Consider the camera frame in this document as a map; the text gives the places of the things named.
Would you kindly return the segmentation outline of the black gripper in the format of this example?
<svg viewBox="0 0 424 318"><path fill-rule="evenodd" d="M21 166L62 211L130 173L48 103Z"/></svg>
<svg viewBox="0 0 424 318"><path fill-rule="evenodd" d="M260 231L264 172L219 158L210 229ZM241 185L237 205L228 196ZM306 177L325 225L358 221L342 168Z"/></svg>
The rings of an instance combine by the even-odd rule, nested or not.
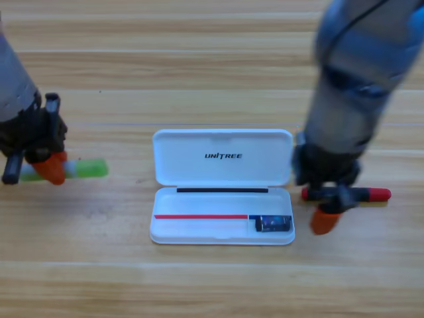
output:
<svg viewBox="0 0 424 318"><path fill-rule="evenodd" d="M23 161L37 174L55 186L65 182L63 163L67 161L64 141L68 128L61 118L61 99L57 93L35 94L32 105L1 123L1 152L7 158L1 181L6 185L19 182Z"/></svg>
<svg viewBox="0 0 424 318"><path fill-rule="evenodd" d="M323 190L325 183L335 185L319 199L309 224L314 235L328 234L342 213L358 205L351 189L360 173L358 155L327 152L309 144L302 131L296 133L295 143L292 168L296 184L314 191Z"/></svg>

